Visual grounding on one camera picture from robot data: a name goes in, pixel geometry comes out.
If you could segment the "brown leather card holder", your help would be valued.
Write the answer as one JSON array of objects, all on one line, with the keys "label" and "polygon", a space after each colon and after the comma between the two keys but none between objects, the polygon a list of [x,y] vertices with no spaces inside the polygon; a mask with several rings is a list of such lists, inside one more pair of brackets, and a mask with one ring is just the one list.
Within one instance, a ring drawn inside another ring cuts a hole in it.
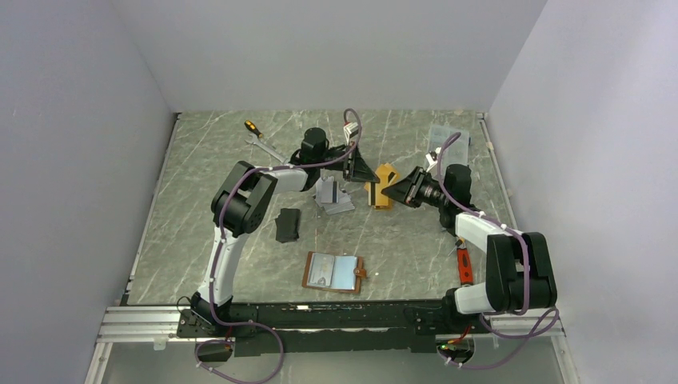
[{"label": "brown leather card holder", "polygon": [[330,288],[313,287],[308,284],[309,265],[313,253],[308,252],[301,286],[312,290],[323,290],[328,292],[337,292],[344,294],[359,294],[361,285],[368,278],[367,270],[364,266],[363,257],[356,255],[334,255],[335,265],[333,270],[332,285]]}]

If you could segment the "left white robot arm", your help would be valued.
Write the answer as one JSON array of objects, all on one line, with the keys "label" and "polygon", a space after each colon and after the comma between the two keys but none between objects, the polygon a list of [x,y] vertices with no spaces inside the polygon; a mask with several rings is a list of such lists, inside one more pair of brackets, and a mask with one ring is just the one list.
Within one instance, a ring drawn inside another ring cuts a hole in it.
[{"label": "left white robot arm", "polygon": [[347,122],[343,131],[347,143],[331,147],[323,129],[308,129],[299,149],[279,166],[256,167],[240,161],[215,194],[210,207],[214,240],[209,266],[190,299],[197,323],[208,335],[218,336],[228,329],[241,253],[265,218],[274,195],[311,189],[323,170],[340,171],[348,182],[377,180],[358,149],[361,124]]}]

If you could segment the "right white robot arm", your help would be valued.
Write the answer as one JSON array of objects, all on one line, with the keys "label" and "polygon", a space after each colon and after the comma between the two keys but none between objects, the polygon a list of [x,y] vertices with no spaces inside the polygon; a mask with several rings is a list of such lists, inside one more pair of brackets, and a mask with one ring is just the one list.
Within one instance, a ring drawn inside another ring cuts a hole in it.
[{"label": "right white robot arm", "polygon": [[442,180],[416,167],[382,190],[386,197],[412,208],[436,207],[443,228],[486,256],[485,281],[454,289],[453,302],[441,309],[441,323],[451,332],[463,330],[472,314],[549,308],[557,300],[545,236],[514,230],[489,217],[471,203],[471,185],[470,168],[452,164]]}]

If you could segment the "gold card stack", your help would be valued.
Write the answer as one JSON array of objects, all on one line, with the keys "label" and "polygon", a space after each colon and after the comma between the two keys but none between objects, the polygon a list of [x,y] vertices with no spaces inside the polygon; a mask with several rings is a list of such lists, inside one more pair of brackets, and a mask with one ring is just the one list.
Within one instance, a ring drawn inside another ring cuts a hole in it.
[{"label": "gold card stack", "polygon": [[378,182],[366,182],[365,190],[368,193],[368,206],[375,210],[389,210],[393,207],[393,200],[383,194],[383,190],[395,184],[400,175],[391,163],[380,164],[376,170]]}]

